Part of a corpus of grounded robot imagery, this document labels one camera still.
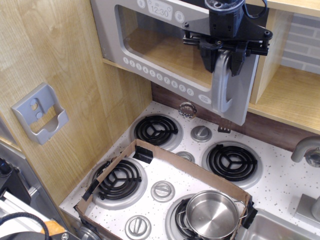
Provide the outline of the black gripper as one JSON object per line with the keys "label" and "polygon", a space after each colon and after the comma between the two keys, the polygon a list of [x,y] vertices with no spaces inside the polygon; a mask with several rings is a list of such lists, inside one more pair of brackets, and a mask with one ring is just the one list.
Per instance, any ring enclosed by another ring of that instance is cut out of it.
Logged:
{"label": "black gripper", "polygon": [[231,52],[231,75],[238,76],[246,55],[266,56],[273,33],[258,24],[268,7],[207,6],[208,17],[184,24],[183,43],[199,46],[204,67],[216,68],[220,49]]}

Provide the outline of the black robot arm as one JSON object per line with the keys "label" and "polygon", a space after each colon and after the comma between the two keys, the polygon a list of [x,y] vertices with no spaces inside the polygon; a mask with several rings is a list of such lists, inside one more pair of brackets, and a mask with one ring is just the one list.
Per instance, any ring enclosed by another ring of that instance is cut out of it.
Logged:
{"label": "black robot arm", "polygon": [[257,14],[249,14],[244,0],[205,0],[204,6],[209,10],[209,33],[191,30],[187,22],[183,27],[183,43],[198,46],[207,71],[213,73],[218,60],[218,51],[231,53],[230,70],[232,76],[240,74],[246,57],[251,54],[267,56],[272,31],[252,22],[267,12],[267,1],[264,9]]}

